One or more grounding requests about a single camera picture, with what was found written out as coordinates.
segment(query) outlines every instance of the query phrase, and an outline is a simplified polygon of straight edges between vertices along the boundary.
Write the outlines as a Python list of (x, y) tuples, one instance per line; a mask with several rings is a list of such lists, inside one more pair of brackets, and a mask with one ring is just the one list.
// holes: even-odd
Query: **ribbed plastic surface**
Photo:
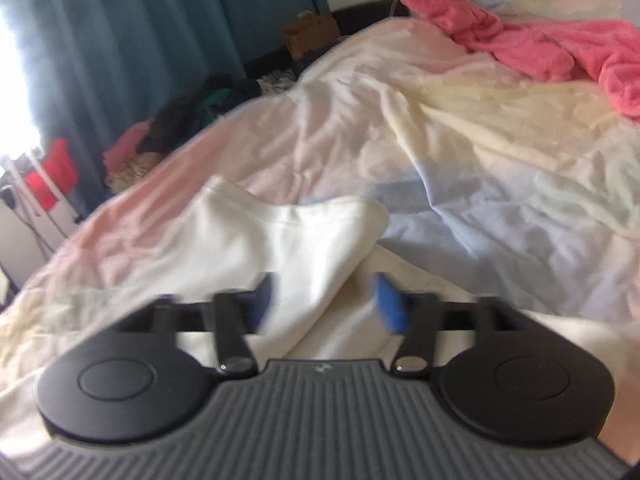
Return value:
[(608, 480), (626, 469), (594, 440), (555, 450), (483, 440), (426, 384), (377, 361), (274, 361), (222, 384), (162, 439), (112, 449), (54, 441), (20, 466), (33, 480)]

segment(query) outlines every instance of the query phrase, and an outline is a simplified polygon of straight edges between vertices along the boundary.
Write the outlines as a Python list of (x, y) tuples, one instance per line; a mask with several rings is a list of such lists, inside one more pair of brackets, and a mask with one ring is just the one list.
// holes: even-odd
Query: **curtain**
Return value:
[(326, 0), (0, 0), (31, 115), (65, 137), (89, 208), (106, 197), (102, 153), (130, 125), (212, 72), (284, 44), (280, 28)]

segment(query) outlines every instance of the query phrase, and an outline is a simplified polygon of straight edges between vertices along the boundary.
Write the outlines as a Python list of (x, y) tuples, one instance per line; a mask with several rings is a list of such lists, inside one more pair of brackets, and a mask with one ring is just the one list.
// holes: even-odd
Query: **bed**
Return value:
[[(631, 19), (637, 0), (475, 1), (517, 21)], [(224, 222), (221, 204), (237, 200), (287, 226), (347, 211), (345, 230), (326, 232), (335, 251), (310, 264), (324, 278), (305, 275), (313, 291), (296, 296), (304, 312), (292, 314), (292, 299), (281, 298), (282, 317), (254, 340), (260, 359), (392, 355), (397, 340), (376, 324), (366, 285), (375, 271), (457, 301), (498, 294), (606, 362), (617, 393), (601, 438), (637, 461), (639, 189), (640, 127), (593, 82), (538, 83), (429, 23), (380, 22), (316, 61), (286, 94), (204, 130), (98, 209), (30, 280), (0, 322), (0, 450), (26, 460), (46, 438), (30, 391), (65, 349), (154, 294), (194, 301), (280, 269), (238, 260), (229, 265), (243, 272), (222, 272), (225, 251), (250, 252), (247, 241), (220, 235), (212, 269), (194, 272), (176, 256), (173, 268), (196, 276), (155, 280), (149, 262), (165, 265), (163, 251), (178, 239), (198, 245), (207, 226)], [(301, 208), (265, 213), (245, 192)], [(364, 198), (332, 202), (343, 196)], [(283, 240), (273, 243), (305, 254), (301, 242)], [(282, 272), (300, 286), (300, 275), (287, 282)]]

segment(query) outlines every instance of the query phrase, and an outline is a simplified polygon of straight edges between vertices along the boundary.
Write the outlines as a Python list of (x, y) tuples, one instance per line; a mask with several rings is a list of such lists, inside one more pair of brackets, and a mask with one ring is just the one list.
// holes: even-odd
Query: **teal curtain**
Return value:
[(131, 124), (212, 72), (284, 44), (280, 28), (326, 0), (0, 0), (34, 124), (69, 140), (81, 193), (105, 197), (102, 153)]

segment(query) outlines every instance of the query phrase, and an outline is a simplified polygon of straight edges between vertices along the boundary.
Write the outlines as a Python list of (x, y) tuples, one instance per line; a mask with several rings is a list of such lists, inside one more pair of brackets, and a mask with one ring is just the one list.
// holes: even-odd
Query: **pink clothing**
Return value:
[(121, 165), (136, 154), (136, 148), (149, 133), (150, 125), (151, 119), (134, 124), (120, 136), (110, 150), (104, 152), (104, 167), (109, 176), (113, 176)]
[(623, 20), (505, 25), (467, 0), (402, 0), (469, 50), (490, 52), (506, 66), (540, 81), (585, 74), (613, 107), (640, 119), (640, 31)]

